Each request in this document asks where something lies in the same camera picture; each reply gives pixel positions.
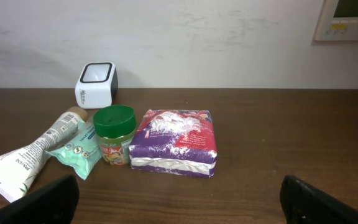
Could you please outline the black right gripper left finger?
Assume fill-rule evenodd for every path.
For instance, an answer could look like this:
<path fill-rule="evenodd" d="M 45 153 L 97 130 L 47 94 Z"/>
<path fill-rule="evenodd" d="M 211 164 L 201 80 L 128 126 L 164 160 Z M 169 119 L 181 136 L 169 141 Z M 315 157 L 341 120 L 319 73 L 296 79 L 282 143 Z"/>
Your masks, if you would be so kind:
<path fill-rule="evenodd" d="M 79 201 L 74 175 L 63 177 L 0 209 L 0 224 L 71 223 Z"/>

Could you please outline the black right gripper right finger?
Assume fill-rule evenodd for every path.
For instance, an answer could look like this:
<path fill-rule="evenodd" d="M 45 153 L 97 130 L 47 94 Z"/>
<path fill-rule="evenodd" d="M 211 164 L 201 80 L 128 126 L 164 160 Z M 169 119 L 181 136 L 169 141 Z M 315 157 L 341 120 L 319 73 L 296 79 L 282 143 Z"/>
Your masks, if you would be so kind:
<path fill-rule="evenodd" d="M 358 211 L 309 183 L 286 175 L 280 203 L 287 224 L 358 224 Z"/>

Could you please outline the green lid jar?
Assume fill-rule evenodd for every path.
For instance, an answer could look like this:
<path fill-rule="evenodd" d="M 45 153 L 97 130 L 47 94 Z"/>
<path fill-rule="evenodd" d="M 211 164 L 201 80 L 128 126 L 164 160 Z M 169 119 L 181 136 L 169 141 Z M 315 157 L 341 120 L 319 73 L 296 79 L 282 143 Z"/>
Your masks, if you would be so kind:
<path fill-rule="evenodd" d="M 93 123 L 103 159 L 110 165 L 128 164 L 129 144 L 137 127 L 134 109 L 126 105 L 102 108 Z"/>

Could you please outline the mint green wipes pack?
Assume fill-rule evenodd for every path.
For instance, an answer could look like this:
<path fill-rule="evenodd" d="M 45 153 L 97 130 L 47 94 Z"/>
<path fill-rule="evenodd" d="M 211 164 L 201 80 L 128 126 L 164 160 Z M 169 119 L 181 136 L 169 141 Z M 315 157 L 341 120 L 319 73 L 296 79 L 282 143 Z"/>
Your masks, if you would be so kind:
<path fill-rule="evenodd" d="M 86 180 L 94 165 L 102 158 L 93 121 L 88 120 L 62 147 L 46 153 L 74 168 L 76 174 Z"/>

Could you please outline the white shampoo tube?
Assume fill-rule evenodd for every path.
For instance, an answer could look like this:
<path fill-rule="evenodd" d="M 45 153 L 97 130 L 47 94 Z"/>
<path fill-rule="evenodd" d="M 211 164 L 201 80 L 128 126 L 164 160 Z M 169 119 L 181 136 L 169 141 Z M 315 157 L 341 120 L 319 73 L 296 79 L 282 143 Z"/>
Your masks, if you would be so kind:
<path fill-rule="evenodd" d="M 74 106 L 34 142 L 1 155 L 0 194 L 9 202 L 22 198 L 49 159 L 47 152 L 64 144 L 87 120 L 88 113 Z"/>

